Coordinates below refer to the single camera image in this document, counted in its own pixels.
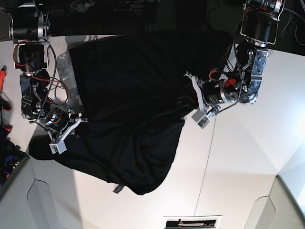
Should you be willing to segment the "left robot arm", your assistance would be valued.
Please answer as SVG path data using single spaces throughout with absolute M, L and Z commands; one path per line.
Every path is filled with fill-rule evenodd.
M 201 125 L 208 123 L 211 117 L 223 111 L 221 104 L 233 106 L 256 102 L 269 54 L 266 46 L 276 42 L 284 7 L 283 0 L 247 0 L 240 28 L 245 40 L 239 45 L 233 44 L 235 68 L 228 72 L 214 68 L 208 81 L 185 73 L 198 100 L 197 111 L 192 116 L 194 121 Z

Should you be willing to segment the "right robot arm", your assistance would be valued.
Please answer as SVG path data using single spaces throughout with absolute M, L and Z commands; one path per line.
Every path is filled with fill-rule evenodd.
M 47 131 L 51 144 L 59 145 L 85 120 L 73 113 L 72 93 L 68 86 L 47 72 L 50 56 L 55 55 L 50 42 L 49 12 L 45 2 L 18 0 L 8 9 L 11 16 L 10 39 L 13 63 L 21 70 L 21 114 L 32 124 Z

